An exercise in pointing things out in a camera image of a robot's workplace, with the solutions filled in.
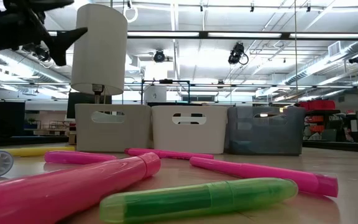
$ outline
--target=storage bin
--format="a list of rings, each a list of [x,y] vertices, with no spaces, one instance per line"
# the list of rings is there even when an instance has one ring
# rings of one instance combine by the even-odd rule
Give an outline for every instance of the storage bin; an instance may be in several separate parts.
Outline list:
[[[301,154],[304,108],[234,107],[227,115],[229,153]]]
[[[77,151],[124,152],[130,147],[148,147],[149,106],[76,104],[75,114]]]
[[[309,110],[335,110],[333,100],[312,100],[309,102]]]
[[[335,110],[335,102],[333,100],[311,100],[307,102],[299,102],[300,106],[309,110]]]
[[[227,108],[222,106],[153,106],[155,149],[223,153]]]

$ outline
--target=ceiling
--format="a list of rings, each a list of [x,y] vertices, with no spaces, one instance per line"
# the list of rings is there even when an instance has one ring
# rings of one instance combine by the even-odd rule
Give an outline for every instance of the ceiling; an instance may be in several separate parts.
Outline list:
[[[134,16],[134,10],[127,10],[127,1],[75,0],[75,4],[47,13],[45,26],[48,30],[75,29],[76,10],[86,3],[103,4],[119,12],[126,13],[128,19]],[[171,17],[171,2],[177,4],[177,21]],[[132,0],[132,6],[138,10],[137,19],[128,23],[128,30],[220,30],[220,31],[257,31],[257,32],[358,32],[357,0],[298,0],[298,12],[295,15],[294,1],[291,0],[203,0],[203,12],[200,0]],[[251,4],[255,8],[250,12]],[[307,12],[308,2],[311,11]],[[237,42],[242,42],[249,56],[245,66],[229,65],[227,58]],[[182,80],[206,82],[223,79],[225,82],[240,83],[244,80],[263,80],[276,84],[287,74],[304,66],[328,51],[335,41],[290,41],[268,40],[178,40],[179,74]],[[145,67],[153,63],[150,54],[157,49],[173,58],[174,44],[170,39],[128,39],[127,54],[138,56]],[[73,46],[67,51],[67,64],[49,69],[70,78],[73,60]],[[167,62],[168,78],[175,78],[173,63]],[[313,76],[325,79],[343,72],[343,62],[334,63]],[[127,76],[140,80],[139,74]],[[316,84],[319,78],[309,78],[309,84]]]

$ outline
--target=table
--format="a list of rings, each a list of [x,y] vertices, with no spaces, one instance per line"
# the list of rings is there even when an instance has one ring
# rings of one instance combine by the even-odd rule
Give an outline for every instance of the table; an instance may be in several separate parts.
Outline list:
[[[114,155],[118,158],[127,157],[125,154]],[[303,153],[299,157],[219,155],[216,156],[216,159],[232,162],[250,162],[336,175],[339,181],[339,196],[338,198],[329,198],[300,193],[291,200],[261,210],[160,223],[358,223],[358,152],[303,148]],[[6,175],[0,177],[0,180],[51,172],[74,166],[75,165],[46,164],[43,157],[15,158],[13,168]],[[129,187],[127,191],[202,184],[234,179],[237,178],[192,167],[188,161],[163,159],[162,167],[158,174],[134,184],[132,187]],[[97,224],[102,222],[99,221],[98,207],[95,206],[83,213],[68,217],[60,223]]]

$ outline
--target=highlighter cap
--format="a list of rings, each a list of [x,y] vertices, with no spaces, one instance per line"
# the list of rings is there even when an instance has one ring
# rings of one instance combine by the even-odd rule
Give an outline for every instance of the highlighter cap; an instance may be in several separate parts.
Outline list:
[[[156,174],[161,167],[161,160],[154,152],[148,152],[138,156],[146,164],[146,173],[143,178],[148,178]]]
[[[113,194],[101,201],[99,214],[110,223],[156,222],[264,207],[297,193],[292,180],[240,179]]]
[[[327,195],[331,197],[338,196],[338,180],[335,177],[327,175],[315,174],[318,180],[318,188],[316,194]]]

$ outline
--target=white lamp shade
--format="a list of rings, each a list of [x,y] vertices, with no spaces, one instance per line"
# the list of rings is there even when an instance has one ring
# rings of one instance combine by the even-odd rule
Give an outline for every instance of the white lamp shade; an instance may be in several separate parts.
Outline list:
[[[127,20],[117,10],[86,4],[77,12],[77,28],[88,32],[75,42],[71,87],[94,94],[92,84],[104,85],[103,94],[124,91]]]

